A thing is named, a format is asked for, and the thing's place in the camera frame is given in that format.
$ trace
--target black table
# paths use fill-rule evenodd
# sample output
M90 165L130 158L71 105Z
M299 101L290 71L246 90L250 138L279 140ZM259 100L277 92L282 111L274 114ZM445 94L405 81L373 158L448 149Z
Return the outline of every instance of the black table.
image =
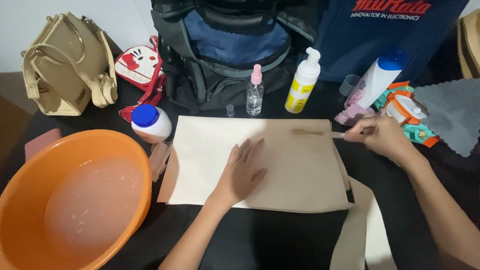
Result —
M317 83L304 111L299 114L291 114L284 108L288 89L278 90L264 97L262 112L256 118L332 121L345 101L338 86L337 83ZM115 105L100 109L89 104L79 117L35 113L0 174L0 191L23 165L25 143L53 128L59 128L63 136L89 129L119 131L134 138L149 155L150 145L118 115L120 109L134 104L142 92L121 79L118 92ZM165 110L174 128L179 115L190 114L188 109L166 98L158 106ZM202 111L198 116L226 117L226 110ZM234 117L252 116L246 113L245 107L236 107ZM334 131L346 129L335 122L332 126ZM436 245L405 173L363 145L341 140L335 144L349 175L373 190L398 269L440 269ZM156 269L193 221L200 206L156 203L160 185L161 180L153 184L152 203L142 226L102 269ZM346 211L297 214L231 209L219 224L201 269L328 269L346 214Z

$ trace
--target black backpack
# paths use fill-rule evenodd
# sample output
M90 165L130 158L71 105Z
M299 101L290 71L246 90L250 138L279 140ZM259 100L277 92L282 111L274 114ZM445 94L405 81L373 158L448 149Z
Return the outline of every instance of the black backpack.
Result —
M289 86L317 36L316 0L152 0L152 8L165 93L192 114L244 105L255 64L266 94Z

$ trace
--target blue lid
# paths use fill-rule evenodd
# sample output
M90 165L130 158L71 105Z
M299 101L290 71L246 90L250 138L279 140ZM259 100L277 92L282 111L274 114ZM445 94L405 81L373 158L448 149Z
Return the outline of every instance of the blue lid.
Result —
M408 63L408 57L402 50L395 50L380 56L377 63L383 70L402 70Z
M140 127L149 127L155 124L159 117L160 113L155 106L150 104L142 104L132 112L132 122Z

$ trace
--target pink spray nozzle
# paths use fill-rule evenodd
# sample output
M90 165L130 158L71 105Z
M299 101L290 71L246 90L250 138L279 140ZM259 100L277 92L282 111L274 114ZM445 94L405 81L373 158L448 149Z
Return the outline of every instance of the pink spray nozzle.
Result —
M256 64L253 66L253 72L252 72L252 78L251 78L251 82L254 84L254 85L259 85L261 82L262 82L262 70L261 70L262 66L259 65L259 64Z

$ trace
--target white foam pump bottle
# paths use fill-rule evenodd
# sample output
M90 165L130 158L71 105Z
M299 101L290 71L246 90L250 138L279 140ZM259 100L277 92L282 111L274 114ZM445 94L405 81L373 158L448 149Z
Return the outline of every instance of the white foam pump bottle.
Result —
M308 97L312 92L318 75L320 75L320 53L311 48L307 48L308 58L303 60L295 72L290 92L285 102L285 109L291 113L299 113L305 107Z

